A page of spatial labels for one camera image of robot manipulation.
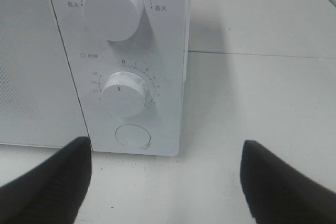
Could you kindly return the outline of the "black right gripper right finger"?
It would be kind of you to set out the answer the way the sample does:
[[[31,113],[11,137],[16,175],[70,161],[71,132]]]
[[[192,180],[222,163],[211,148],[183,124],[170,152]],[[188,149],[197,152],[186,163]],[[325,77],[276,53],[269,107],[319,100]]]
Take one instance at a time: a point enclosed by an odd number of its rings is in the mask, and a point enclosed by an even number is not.
[[[245,140],[240,183],[256,223],[335,223],[335,192]]]

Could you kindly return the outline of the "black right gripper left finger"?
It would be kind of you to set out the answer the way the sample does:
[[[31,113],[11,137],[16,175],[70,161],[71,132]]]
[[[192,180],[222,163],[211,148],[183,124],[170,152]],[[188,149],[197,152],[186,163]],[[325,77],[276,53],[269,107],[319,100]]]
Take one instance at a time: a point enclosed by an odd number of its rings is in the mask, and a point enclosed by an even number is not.
[[[1,186],[1,223],[74,223],[91,175],[90,140],[78,137]]]

